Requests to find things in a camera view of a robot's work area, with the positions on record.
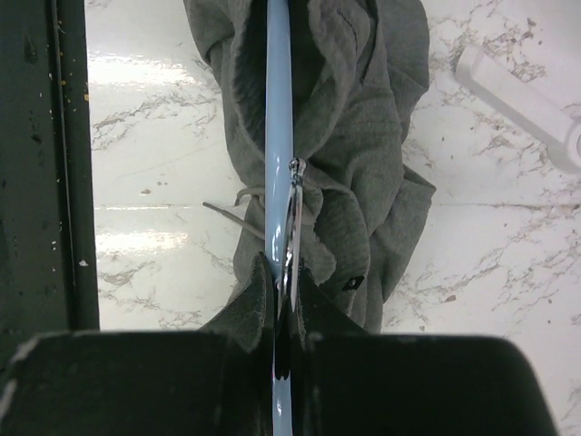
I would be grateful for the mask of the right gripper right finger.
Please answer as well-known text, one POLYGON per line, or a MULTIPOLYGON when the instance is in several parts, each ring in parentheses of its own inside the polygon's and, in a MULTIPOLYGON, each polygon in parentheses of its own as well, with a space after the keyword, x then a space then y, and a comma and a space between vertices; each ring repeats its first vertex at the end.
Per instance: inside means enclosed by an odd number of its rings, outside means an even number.
POLYGON ((370 334, 301 266, 292 401, 297 435, 554 435, 537 377, 498 337, 370 334))

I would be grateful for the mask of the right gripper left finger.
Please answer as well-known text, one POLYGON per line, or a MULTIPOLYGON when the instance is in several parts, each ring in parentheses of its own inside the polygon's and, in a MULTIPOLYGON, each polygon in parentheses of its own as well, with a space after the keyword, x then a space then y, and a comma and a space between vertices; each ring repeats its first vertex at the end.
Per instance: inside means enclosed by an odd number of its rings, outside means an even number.
POLYGON ((196 331, 50 333, 1 380, 4 435, 269 435, 271 271, 196 331))

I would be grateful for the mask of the light blue hanger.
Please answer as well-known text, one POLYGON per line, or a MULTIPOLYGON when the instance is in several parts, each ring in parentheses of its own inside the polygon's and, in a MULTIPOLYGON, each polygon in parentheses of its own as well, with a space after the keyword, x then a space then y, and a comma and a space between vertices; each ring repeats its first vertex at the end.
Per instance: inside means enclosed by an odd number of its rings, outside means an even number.
POLYGON ((291 20, 287 1, 267 3, 266 42, 265 249, 276 292, 272 424, 275 435, 292 435, 292 334, 297 320, 306 164, 294 156, 291 20))

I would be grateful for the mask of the grey shorts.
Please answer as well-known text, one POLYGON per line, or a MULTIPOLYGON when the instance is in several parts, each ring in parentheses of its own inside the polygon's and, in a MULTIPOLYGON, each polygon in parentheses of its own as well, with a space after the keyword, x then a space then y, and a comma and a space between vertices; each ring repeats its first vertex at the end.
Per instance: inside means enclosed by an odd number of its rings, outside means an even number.
MULTIPOLYGON (((250 200, 233 255, 245 284, 264 247, 267 6, 188 1, 185 11, 221 88, 228 154, 250 200)), ((425 9, 419 1, 293 1, 290 27, 294 150, 307 165, 300 253, 337 307, 377 333, 435 192, 402 161, 429 86, 425 9)))

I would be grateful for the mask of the metal clothes rack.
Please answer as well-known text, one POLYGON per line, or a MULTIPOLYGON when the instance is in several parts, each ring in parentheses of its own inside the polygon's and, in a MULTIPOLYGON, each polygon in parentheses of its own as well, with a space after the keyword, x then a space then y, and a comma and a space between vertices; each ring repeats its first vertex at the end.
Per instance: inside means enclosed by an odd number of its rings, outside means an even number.
POLYGON ((564 173, 580 174, 580 121, 562 112, 530 85, 467 45, 455 77, 474 95, 547 147, 550 162, 564 173))

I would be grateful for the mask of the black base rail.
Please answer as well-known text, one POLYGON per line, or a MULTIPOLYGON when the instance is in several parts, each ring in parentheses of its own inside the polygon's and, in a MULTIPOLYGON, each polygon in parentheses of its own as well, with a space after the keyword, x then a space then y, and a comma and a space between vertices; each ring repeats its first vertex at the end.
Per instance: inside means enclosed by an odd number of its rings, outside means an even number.
POLYGON ((1 4, 1 359, 99 325, 84 3, 1 4))

